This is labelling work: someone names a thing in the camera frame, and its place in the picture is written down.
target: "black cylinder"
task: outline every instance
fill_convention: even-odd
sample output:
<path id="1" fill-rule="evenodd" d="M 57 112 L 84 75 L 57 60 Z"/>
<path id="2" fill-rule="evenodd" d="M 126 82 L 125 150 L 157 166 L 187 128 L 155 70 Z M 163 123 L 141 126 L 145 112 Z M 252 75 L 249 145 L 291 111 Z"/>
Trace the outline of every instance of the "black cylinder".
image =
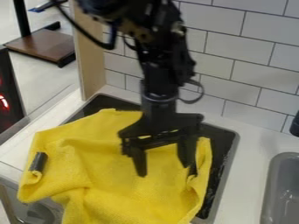
<path id="1" fill-rule="evenodd" d="M 22 37 L 31 35 L 24 0 L 13 0 L 13 3 L 15 4 L 18 27 L 20 29 Z"/>
<path id="2" fill-rule="evenodd" d="M 296 137 L 299 137 L 299 111 L 290 126 L 289 132 Z"/>

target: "cable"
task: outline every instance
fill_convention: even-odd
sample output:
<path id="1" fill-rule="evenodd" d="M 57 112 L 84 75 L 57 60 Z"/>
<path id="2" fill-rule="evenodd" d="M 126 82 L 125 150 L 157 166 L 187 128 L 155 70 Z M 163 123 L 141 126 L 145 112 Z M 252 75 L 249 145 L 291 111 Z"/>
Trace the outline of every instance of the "cable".
<path id="1" fill-rule="evenodd" d="M 128 43 L 125 34 L 122 35 L 122 40 L 129 49 L 131 49 L 132 51 L 137 51 L 137 48 L 134 45 Z"/>
<path id="2" fill-rule="evenodd" d="M 195 80 L 188 80 L 187 83 L 190 83 L 190 84 L 192 84 L 192 85 L 196 85 L 196 86 L 198 86 L 199 88 L 201 88 L 200 96 L 197 97 L 197 98 L 195 98 L 194 100 L 189 100 L 189 101 L 188 101 L 188 100 L 185 100 L 185 99 L 182 99 L 182 98 L 178 98 L 178 99 L 179 99 L 181 102 L 184 102 L 184 103 L 186 103 L 186 104 L 193 104 L 193 103 L 196 103 L 196 102 L 200 101 L 200 100 L 204 97 L 204 95 L 205 95 L 205 88 L 204 88 L 204 86 L 203 86 L 200 82 L 195 81 Z"/>
<path id="3" fill-rule="evenodd" d="M 82 28 L 82 26 L 80 26 L 79 24 L 77 24 L 72 18 L 70 18 L 66 12 L 64 10 L 62 10 L 62 8 L 60 7 L 59 3 L 57 2 L 57 0 L 51 0 L 54 4 L 54 6 L 60 11 L 60 13 L 62 14 L 62 16 L 69 22 L 72 24 L 72 26 L 81 34 L 83 34 L 86 38 L 88 38 L 89 40 L 91 40 L 92 42 L 94 42 L 97 46 L 100 46 L 106 50 L 113 50 L 115 49 L 115 42 L 116 42 L 116 37 L 117 37 L 117 30 L 115 29 L 115 27 L 113 27 L 112 25 L 110 25 L 111 27 L 111 34 L 110 34 L 110 40 L 109 43 L 103 43 L 100 40 L 98 40 L 97 38 L 93 37 L 88 31 L 86 31 L 85 29 Z"/>

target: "floor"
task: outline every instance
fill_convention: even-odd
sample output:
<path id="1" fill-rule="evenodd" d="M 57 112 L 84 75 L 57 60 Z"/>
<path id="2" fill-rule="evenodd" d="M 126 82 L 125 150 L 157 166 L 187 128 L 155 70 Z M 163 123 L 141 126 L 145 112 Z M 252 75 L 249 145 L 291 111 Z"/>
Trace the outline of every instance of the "floor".
<path id="1" fill-rule="evenodd" d="M 45 1 L 25 0 L 27 9 L 31 9 Z M 72 27 L 60 16 L 56 9 L 51 8 L 41 13 L 29 12 L 31 30 L 37 30 L 52 22 L 60 21 L 60 32 L 72 34 Z M 0 45 L 19 37 L 17 19 L 13 1 L 0 1 Z M 17 76 L 17 83 L 23 98 L 27 115 L 38 116 L 50 108 L 59 98 L 71 89 L 79 86 L 77 63 L 73 62 L 63 68 L 39 60 L 11 52 L 10 57 Z"/>

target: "stainless steel sink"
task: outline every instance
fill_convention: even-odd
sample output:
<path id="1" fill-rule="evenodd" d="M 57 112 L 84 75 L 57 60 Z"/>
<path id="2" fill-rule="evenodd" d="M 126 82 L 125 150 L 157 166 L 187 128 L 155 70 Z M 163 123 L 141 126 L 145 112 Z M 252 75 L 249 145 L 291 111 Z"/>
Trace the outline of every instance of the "stainless steel sink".
<path id="1" fill-rule="evenodd" d="M 299 153 L 286 152 L 270 163 L 261 224 L 299 223 Z"/>

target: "yellow cloth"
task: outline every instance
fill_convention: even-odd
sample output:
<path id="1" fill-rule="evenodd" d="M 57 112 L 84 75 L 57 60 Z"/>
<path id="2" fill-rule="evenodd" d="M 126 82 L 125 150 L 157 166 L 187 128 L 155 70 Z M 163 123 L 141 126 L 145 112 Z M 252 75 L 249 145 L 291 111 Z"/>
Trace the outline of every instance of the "yellow cloth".
<path id="1" fill-rule="evenodd" d="M 202 207 L 212 164 L 210 140 L 198 141 L 198 176 L 188 177 L 176 145 L 147 151 L 148 175 L 136 175 L 121 154 L 118 130 L 140 112 L 105 109 L 36 134 L 18 191 L 29 203 L 52 199 L 65 208 L 64 224 L 189 223 Z M 43 173 L 28 171 L 36 152 L 48 155 Z"/>

